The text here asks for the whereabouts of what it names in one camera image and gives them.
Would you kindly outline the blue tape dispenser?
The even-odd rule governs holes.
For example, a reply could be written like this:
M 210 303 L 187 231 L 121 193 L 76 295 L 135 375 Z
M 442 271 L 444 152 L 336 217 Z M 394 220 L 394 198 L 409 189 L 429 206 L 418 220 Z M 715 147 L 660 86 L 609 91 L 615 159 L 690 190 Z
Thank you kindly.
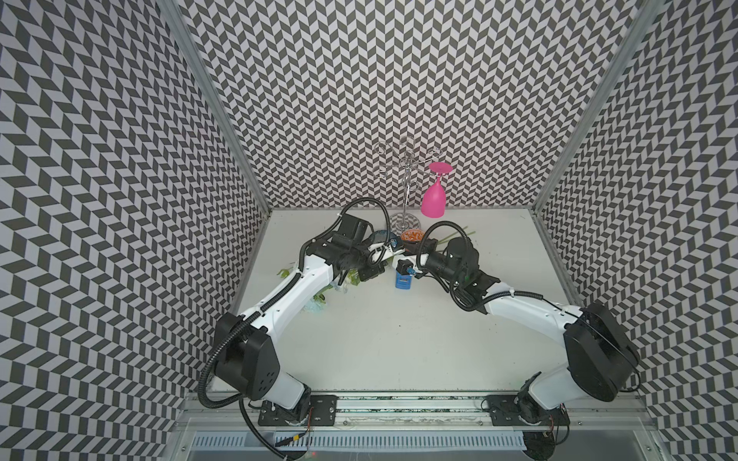
M 400 290 L 410 290 L 411 284 L 413 280 L 413 275 L 411 274 L 395 274 L 395 287 Z

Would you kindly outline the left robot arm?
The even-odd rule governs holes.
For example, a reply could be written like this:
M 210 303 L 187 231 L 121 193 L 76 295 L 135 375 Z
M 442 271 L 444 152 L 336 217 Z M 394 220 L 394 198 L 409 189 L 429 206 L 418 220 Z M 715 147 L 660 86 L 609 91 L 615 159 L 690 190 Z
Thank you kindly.
M 369 280 L 402 253 L 390 229 L 370 228 L 366 220 L 340 214 L 328 230 L 303 243 L 292 272 L 264 299 L 218 319 L 213 351 L 196 386 L 201 405 L 217 409 L 245 399 L 266 401 L 279 407 L 286 420 L 307 418 L 311 388 L 283 370 L 276 344 L 321 290 L 341 284 L 353 270 Z

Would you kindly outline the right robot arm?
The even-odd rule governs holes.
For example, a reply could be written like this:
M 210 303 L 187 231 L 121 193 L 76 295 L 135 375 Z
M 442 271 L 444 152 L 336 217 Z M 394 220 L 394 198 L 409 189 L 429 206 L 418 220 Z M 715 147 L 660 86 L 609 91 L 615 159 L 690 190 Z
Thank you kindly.
M 558 305 L 514 288 L 480 270 L 479 253 L 464 237 L 442 251 L 418 242 L 410 254 L 396 257 L 394 266 L 402 276 L 435 280 L 465 312 L 509 319 L 565 351 L 565 363 L 535 373 L 509 403 L 522 424 L 537 426 L 569 401 L 590 397 L 609 403 L 630 391 L 627 382 L 641 363 L 639 351 L 606 305 Z

